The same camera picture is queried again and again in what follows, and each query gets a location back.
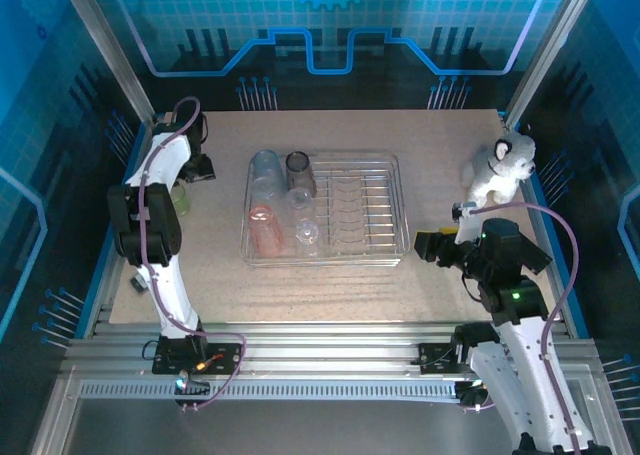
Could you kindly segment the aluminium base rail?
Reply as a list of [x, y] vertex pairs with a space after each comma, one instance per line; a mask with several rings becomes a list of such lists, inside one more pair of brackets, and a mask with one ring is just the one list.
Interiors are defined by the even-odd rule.
[[[453, 322], [418, 323], [231, 323], [208, 324], [208, 341], [242, 343], [240, 379], [416, 378], [421, 343], [447, 343]], [[63, 374], [84, 379], [148, 378], [142, 349], [159, 336], [151, 323], [96, 324], [92, 336], [70, 343]]]

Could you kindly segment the blue translucent plastic cup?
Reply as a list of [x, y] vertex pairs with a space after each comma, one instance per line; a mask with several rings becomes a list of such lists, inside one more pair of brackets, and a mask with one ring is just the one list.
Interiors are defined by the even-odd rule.
[[253, 179], [251, 195], [258, 204], [278, 208], [286, 195], [287, 185], [278, 155], [272, 150], [257, 152], [251, 162]]

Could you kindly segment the green translucent plastic cup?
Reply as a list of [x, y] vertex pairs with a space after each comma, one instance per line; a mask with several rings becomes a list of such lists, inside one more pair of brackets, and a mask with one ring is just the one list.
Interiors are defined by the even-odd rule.
[[186, 188], [176, 183], [170, 192], [173, 207], [178, 217], [183, 217], [188, 214], [190, 210], [190, 200]]

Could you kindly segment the grey white plush dog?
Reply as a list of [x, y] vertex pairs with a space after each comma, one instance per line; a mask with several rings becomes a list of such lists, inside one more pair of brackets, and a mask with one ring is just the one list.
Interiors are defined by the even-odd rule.
[[467, 201], [482, 208], [488, 197], [496, 204], [510, 203], [522, 181], [535, 171], [536, 144], [528, 135], [511, 131], [492, 146], [481, 149], [462, 170]]

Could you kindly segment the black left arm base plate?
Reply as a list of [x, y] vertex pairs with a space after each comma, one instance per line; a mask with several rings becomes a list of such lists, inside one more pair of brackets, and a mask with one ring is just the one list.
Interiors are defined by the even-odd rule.
[[242, 346], [237, 343], [193, 344], [191, 340], [162, 340], [152, 358], [154, 375], [231, 375], [240, 362]]

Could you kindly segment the pink translucent plastic cup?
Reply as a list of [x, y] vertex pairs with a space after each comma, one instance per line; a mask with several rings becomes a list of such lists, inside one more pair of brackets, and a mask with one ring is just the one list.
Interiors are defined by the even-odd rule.
[[259, 257], [281, 255], [285, 242], [280, 222], [268, 205], [257, 205], [249, 212], [249, 229], [254, 250]]

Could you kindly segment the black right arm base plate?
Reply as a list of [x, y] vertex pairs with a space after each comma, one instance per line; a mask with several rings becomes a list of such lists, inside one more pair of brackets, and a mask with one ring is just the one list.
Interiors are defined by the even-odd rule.
[[457, 372], [453, 349], [450, 344], [421, 343], [418, 345], [416, 364], [422, 375]]

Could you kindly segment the dark grey translucent cup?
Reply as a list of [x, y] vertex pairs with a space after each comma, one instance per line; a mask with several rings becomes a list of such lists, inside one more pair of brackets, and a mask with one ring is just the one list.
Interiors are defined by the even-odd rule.
[[317, 186], [309, 156], [302, 151], [294, 151], [285, 159], [286, 181], [290, 190], [306, 189], [312, 197], [317, 194]]

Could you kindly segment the blue table edge strip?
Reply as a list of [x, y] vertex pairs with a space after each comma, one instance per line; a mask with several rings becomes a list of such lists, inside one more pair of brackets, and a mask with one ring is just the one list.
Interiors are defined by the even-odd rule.
[[[568, 193], [574, 178], [575, 170], [567, 150], [561, 149], [554, 152], [546, 162], [536, 162], [534, 174], [521, 183], [522, 195], [526, 202], [554, 209], [561, 198]], [[551, 264], [545, 269], [545, 274], [551, 286], [552, 303], [555, 303], [570, 280], [572, 250], [565, 255], [561, 245], [561, 241], [570, 241], [570, 239], [563, 230], [563, 226], [556, 229], [555, 219], [546, 212], [528, 209], [527, 213], [538, 246], [553, 258]], [[589, 337], [574, 289], [569, 292], [557, 319], [564, 325], [569, 337]]]
[[[142, 123], [140, 125], [129, 157], [129, 162], [125, 168], [121, 182], [126, 181], [135, 173], [140, 164], [140, 160], [144, 158], [144, 153], [149, 146], [149, 138], [153, 127], [154, 122]], [[114, 248], [112, 225], [108, 224], [99, 257], [85, 297], [84, 305], [80, 313], [79, 321], [76, 324], [74, 332], [75, 339], [87, 338], [92, 333], [92, 327], [102, 304], [102, 286], [106, 281], [107, 276], [111, 273], [112, 266], [118, 258], [119, 256], [115, 253]]]

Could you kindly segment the clear plastic cup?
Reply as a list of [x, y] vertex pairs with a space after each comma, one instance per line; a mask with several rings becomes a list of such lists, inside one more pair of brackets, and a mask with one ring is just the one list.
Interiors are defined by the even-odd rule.
[[298, 254], [305, 257], [316, 257], [321, 252], [321, 233], [316, 222], [304, 220], [296, 226], [296, 247]]
[[287, 193], [290, 218], [294, 224], [313, 220], [316, 212], [311, 192], [303, 187], [291, 189]]

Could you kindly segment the aluminium frame post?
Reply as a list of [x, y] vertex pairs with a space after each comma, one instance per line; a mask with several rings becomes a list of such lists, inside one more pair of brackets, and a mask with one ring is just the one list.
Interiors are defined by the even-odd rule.
[[97, 0], [70, 0], [132, 109], [144, 124], [155, 116], [151, 102]]
[[502, 117], [507, 130], [514, 129], [520, 121], [588, 1], [563, 0], [560, 4]]

